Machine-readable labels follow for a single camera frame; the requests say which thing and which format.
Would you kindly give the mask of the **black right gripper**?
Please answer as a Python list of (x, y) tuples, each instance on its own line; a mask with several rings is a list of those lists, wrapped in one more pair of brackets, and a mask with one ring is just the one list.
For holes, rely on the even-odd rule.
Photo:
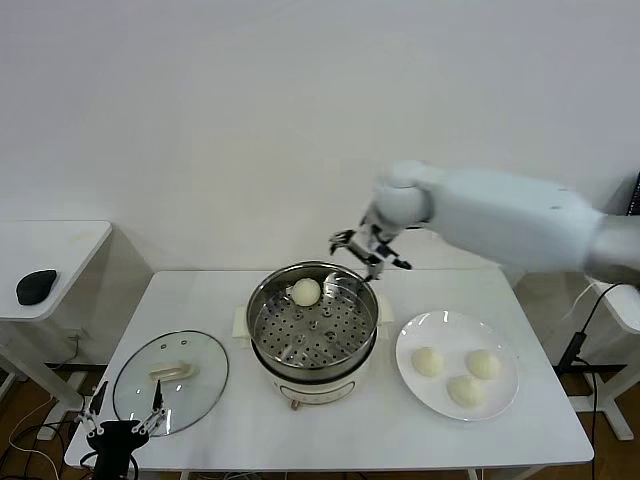
[(347, 229), (334, 233), (329, 238), (329, 254), (345, 249), (366, 265), (366, 281), (378, 280), (384, 271), (385, 258), (376, 251), (377, 243), (366, 234)]

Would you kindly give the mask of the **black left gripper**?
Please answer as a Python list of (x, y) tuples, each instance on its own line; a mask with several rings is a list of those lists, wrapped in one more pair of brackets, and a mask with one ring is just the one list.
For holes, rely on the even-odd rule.
[(137, 479), (139, 466), (134, 452), (148, 443), (149, 434), (155, 433), (167, 415), (161, 381), (156, 381), (151, 413), (144, 420), (105, 421), (100, 424), (99, 414), (107, 387), (108, 382), (105, 381), (91, 398), (86, 397), (85, 405), (77, 417), (91, 447), (84, 460), (95, 458), (93, 479), (128, 479), (130, 469), (133, 469), (133, 478)]

